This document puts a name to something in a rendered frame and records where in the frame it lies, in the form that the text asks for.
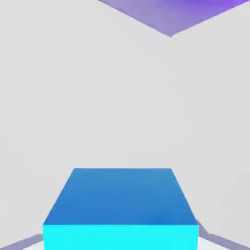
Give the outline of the small blue cube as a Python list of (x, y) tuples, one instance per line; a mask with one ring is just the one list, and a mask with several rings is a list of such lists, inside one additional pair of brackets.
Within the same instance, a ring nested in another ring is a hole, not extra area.
[(169, 168), (76, 168), (43, 224), (44, 250), (198, 250)]

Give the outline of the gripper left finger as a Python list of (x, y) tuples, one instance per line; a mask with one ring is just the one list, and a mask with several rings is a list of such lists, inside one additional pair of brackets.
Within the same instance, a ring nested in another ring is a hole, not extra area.
[(41, 242), (42, 240), (43, 240), (43, 235), (41, 233), (35, 234), (28, 238), (22, 239), (15, 243), (11, 243), (3, 248), (0, 248), (0, 250), (23, 250), (29, 246)]

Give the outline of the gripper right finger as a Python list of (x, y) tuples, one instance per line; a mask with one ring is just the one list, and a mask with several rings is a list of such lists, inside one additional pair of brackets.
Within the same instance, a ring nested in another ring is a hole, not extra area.
[(209, 233), (199, 221), (197, 223), (199, 225), (198, 250), (250, 250), (242, 244)]

